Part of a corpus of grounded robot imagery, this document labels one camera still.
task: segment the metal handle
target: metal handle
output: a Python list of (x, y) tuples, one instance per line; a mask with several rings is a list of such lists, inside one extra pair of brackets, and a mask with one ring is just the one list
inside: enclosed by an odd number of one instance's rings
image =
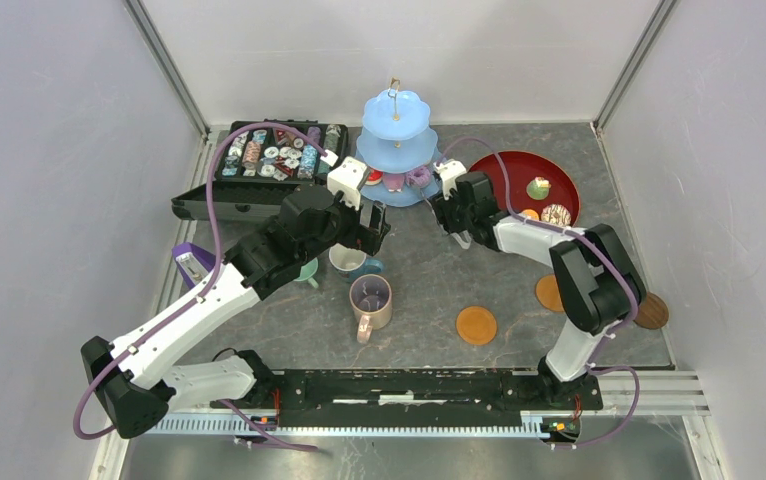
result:
[(363, 315), (359, 319), (359, 328), (357, 328), (357, 341), (359, 343), (368, 343), (371, 338), (371, 317)]

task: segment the purple donut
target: purple donut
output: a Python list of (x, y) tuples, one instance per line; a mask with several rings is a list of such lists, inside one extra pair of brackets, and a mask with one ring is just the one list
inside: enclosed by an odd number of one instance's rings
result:
[(433, 175), (430, 173), (430, 169), (424, 165), (407, 172), (407, 185), (424, 188), (430, 185), (431, 180), (433, 180)]

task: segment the white bracket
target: white bracket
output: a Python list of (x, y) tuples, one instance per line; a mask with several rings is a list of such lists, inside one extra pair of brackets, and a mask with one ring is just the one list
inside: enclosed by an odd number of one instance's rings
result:
[(433, 164), (439, 178), (442, 179), (442, 196), (445, 200), (451, 198), (451, 190), (457, 189), (457, 178), (465, 175), (466, 169), (462, 163), (457, 160), (449, 160), (441, 165)]
[(366, 171), (368, 166), (353, 157), (345, 157), (345, 160), (338, 168), (330, 170), (327, 174), (327, 190), (336, 195), (339, 192), (344, 194), (342, 201), (350, 208), (359, 210), (362, 196), (359, 189), (368, 178)]

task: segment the orange coaster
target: orange coaster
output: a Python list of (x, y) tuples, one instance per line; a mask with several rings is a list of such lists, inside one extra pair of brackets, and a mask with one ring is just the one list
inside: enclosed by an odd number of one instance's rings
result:
[(543, 307), (552, 312), (563, 313), (563, 301), (560, 300), (560, 287), (557, 286), (557, 277), (545, 275), (536, 282), (536, 299)]
[(662, 298), (648, 293), (645, 301), (639, 306), (639, 314), (633, 321), (640, 327), (649, 330), (663, 328), (669, 321), (669, 307)]
[(486, 345), (498, 333), (498, 322), (489, 310), (468, 307), (457, 315), (457, 333), (472, 345)]

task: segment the white mug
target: white mug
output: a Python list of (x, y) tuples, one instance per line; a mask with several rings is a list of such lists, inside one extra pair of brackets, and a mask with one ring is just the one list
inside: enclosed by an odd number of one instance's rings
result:
[(383, 273), (383, 262), (368, 258), (365, 252), (343, 245), (335, 245), (328, 253), (330, 263), (336, 267), (336, 274), (346, 282), (353, 282), (368, 273)]

